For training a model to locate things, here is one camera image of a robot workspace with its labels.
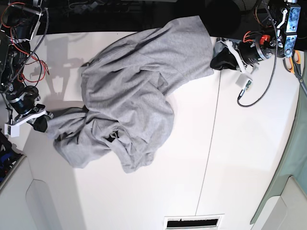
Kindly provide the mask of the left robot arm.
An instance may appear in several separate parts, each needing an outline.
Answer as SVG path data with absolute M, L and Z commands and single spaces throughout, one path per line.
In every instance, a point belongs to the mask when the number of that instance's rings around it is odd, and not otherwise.
M 263 22 L 259 20 L 257 11 L 258 7 L 254 10 L 254 17 L 260 29 L 246 32 L 242 40 L 229 39 L 242 60 L 243 66 L 254 66 L 274 54 L 278 58 L 292 57 L 295 53 L 301 11 L 297 1 L 275 2 L 271 0 L 266 9 L 269 14 Z

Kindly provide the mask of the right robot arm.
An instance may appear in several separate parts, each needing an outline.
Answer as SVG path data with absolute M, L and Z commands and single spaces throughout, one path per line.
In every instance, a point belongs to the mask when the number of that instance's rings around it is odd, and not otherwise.
M 36 54 L 41 42 L 34 48 L 30 45 L 41 19 L 46 20 L 43 36 L 47 34 L 47 6 L 46 0 L 11 0 L 0 16 L 0 94 L 9 113 L 4 133 L 11 137 L 19 136 L 25 123 L 45 132 L 53 117 L 38 103 L 37 85 L 49 74 L 47 64 Z

